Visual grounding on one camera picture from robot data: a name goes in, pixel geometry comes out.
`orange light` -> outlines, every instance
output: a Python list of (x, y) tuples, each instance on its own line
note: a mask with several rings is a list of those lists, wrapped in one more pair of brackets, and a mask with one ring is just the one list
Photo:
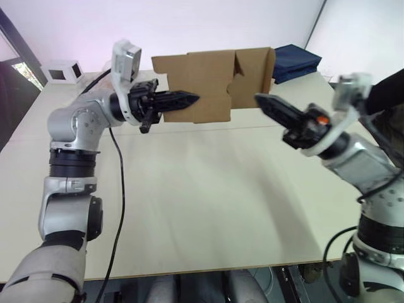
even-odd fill
[(327, 125), (330, 122), (330, 120), (325, 116), (319, 116), (317, 117), (317, 122), (321, 125)]

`small white device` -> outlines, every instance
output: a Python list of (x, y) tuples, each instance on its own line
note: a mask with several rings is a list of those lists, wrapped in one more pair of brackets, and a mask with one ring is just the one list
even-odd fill
[(41, 70), (49, 83), (75, 84), (83, 77), (78, 61), (55, 60), (43, 64)]

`cardboard box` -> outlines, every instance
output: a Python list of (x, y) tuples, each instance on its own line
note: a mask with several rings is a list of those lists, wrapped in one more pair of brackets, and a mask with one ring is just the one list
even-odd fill
[(184, 110), (164, 113), (165, 122), (226, 122), (231, 109), (257, 107), (254, 94), (269, 92), (275, 51), (264, 47), (190, 52), (152, 61), (156, 73), (167, 74), (170, 90), (200, 96)]

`black cable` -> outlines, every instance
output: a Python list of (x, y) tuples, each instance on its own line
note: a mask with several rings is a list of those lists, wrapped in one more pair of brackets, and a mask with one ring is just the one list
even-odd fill
[(342, 255), (347, 253), (348, 247), (349, 247), (349, 245), (351, 245), (353, 239), (354, 239), (353, 236), (351, 236), (351, 238), (349, 238), (349, 240), (345, 244), (345, 247), (343, 248)]
[(344, 229), (341, 230), (339, 233), (335, 234), (330, 241), (328, 241), (326, 249), (324, 250), (324, 255), (323, 255), (323, 272), (324, 272), (324, 280), (331, 292), (331, 294), (333, 295), (335, 302), (337, 303), (342, 303), (341, 299), (339, 298), (338, 294), (336, 293), (334, 287), (331, 284), (330, 281), (330, 276), (328, 275), (328, 267), (327, 267), (327, 255), (328, 255), (328, 250), (330, 249), (332, 243), (335, 241), (336, 238), (338, 238), (339, 236), (341, 236), (342, 234), (346, 233), (346, 232), (350, 232), (351, 230), (355, 230), (356, 226), (350, 227), (348, 229)]
[(111, 69), (107, 69), (106, 71), (104, 71), (100, 76), (96, 77), (81, 93), (84, 94), (86, 92), (88, 92), (89, 90), (91, 90), (103, 77), (107, 76), (109, 73), (111, 72)]
[(116, 232), (116, 236), (115, 236), (114, 247), (112, 248), (111, 258), (109, 260), (107, 274), (105, 275), (104, 281), (102, 282), (102, 286), (101, 286), (100, 292), (98, 293), (97, 299), (95, 300), (95, 303), (100, 303), (102, 294), (104, 293), (105, 288), (107, 286), (107, 283), (108, 283), (108, 280), (109, 280), (109, 275), (111, 274), (111, 270), (112, 270), (112, 265), (114, 264), (115, 252), (116, 252), (116, 247), (118, 245), (119, 235), (121, 234), (121, 229), (122, 229), (122, 225), (124, 223), (124, 217), (125, 217), (124, 160), (123, 160), (123, 157), (122, 157), (121, 149), (119, 148), (119, 145), (118, 145), (118, 143), (117, 143), (117, 141), (115, 139), (114, 133), (112, 132), (111, 128), (109, 128), (109, 134), (111, 135), (111, 138), (112, 138), (112, 140), (114, 142), (114, 145), (115, 145), (116, 150), (117, 150), (118, 155), (119, 155), (119, 161), (121, 163), (122, 213), (121, 213), (121, 221), (119, 222), (119, 226), (118, 226), (118, 231)]
[(366, 128), (366, 130), (372, 134), (372, 136), (375, 138), (375, 140), (379, 143), (380, 147), (384, 151), (386, 151), (387, 154), (390, 154), (391, 156), (393, 156), (394, 158), (398, 159), (401, 162), (401, 170), (392, 179), (390, 179), (390, 181), (383, 184), (382, 186), (379, 186), (375, 189), (372, 189), (371, 191), (368, 191), (367, 193), (365, 193), (362, 196), (360, 196), (359, 198), (357, 198), (357, 201), (359, 203), (362, 203), (364, 199), (367, 199), (377, 193), (380, 193), (381, 191), (384, 191), (386, 188), (390, 187), (390, 185), (392, 185), (394, 182), (396, 182), (404, 174), (404, 159), (394, 149), (391, 142), (375, 127), (375, 125), (373, 125), (371, 118), (367, 115), (364, 100), (361, 100), (357, 104), (357, 108), (362, 116), (360, 121), (362, 122), (362, 124)]

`cardboard flap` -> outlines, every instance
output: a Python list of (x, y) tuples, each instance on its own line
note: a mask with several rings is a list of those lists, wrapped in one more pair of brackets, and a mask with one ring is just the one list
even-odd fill
[(254, 94), (268, 93), (275, 62), (275, 53), (270, 47), (261, 49), (239, 49), (236, 62), (242, 73), (236, 73), (228, 86), (233, 109), (257, 107)]
[(164, 113), (164, 121), (230, 121), (232, 102), (227, 86), (233, 80), (234, 56), (234, 50), (221, 50), (153, 57), (155, 72), (167, 73), (170, 90), (184, 90), (200, 97), (184, 110)]

